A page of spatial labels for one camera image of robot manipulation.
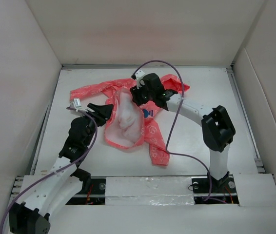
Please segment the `pink printed hooded jacket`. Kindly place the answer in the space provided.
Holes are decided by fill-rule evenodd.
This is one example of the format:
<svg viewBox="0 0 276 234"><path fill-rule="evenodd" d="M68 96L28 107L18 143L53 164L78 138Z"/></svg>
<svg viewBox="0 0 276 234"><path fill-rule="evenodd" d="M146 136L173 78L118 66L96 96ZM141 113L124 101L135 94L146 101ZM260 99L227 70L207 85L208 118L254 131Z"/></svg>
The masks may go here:
<svg viewBox="0 0 276 234"><path fill-rule="evenodd" d="M166 152L166 144L155 116L161 110L153 102L140 107L132 101L130 88L136 81L130 78L104 81L86 85L70 92L70 100L86 99L98 93L107 96L106 104L113 104L113 113L105 125L104 139L106 143L120 150L130 150L149 144L151 163L167 166L170 155Z"/></svg>

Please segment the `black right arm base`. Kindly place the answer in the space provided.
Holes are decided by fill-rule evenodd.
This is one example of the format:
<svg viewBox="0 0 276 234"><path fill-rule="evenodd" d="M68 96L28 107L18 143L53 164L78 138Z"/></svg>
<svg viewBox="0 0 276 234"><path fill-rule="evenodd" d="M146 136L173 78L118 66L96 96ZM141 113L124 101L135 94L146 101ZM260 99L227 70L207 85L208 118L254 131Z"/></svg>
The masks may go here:
<svg viewBox="0 0 276 234"><path fill-rule="evenodd" d="M229 175L221 185L217 185L215 181L212 181L212 188L209 199L205 200L210 191L209 182L209 178L206 175L191 177L191 183L188 186L188 190L193 192L194 203L196 205L239 204L237 188L233 175Z"/></svg>

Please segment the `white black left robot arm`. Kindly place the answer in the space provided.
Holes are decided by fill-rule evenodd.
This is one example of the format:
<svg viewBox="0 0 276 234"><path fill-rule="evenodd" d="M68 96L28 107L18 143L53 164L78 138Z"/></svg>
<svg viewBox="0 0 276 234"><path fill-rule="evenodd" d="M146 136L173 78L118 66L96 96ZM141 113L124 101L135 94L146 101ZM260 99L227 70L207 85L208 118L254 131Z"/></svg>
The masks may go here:
<svg viewBox="0 0 276 234"><path fill-rule="evenodd" d="M80 165L97 139L98 128L110 119L114 106L90 103L87 107L86 110L68 107L80 116L72 120L68 137L48 174L21 192L23 195L32 190L25 200L15 198L9 206L11 233L48 233L51 219L66 203L77 193L91 189L91 175Z"/></svg>

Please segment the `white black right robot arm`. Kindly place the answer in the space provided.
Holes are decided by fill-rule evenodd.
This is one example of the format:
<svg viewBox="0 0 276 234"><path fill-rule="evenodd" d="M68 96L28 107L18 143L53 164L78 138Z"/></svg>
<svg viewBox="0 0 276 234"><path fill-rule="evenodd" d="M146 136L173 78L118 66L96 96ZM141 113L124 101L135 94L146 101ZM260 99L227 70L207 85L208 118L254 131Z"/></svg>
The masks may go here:
<svg viewBox="0 0 276 234"><path fill-rule="evenodd" d="M157 74L139 70L132 75L137 84L130 88L137 106L152 101L157 107L182 115L202 128L210 152L208 188L219 192L229 177L228 153L236 130L225 107L206 107L187 100L176 89L166 89Z"/></svg>

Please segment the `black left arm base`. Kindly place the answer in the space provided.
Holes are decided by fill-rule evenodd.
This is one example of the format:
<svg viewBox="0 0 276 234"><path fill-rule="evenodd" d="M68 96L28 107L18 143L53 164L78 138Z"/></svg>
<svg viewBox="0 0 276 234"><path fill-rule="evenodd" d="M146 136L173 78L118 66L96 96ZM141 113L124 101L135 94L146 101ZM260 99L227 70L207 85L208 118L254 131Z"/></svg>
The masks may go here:
<svg viewBox="0 0 276 234"><path fill-rule="evenodd" d="M77 169L73 176L82 182L82 189L66 205L105 205L106 177L93 177L82 169Z"/></svg>

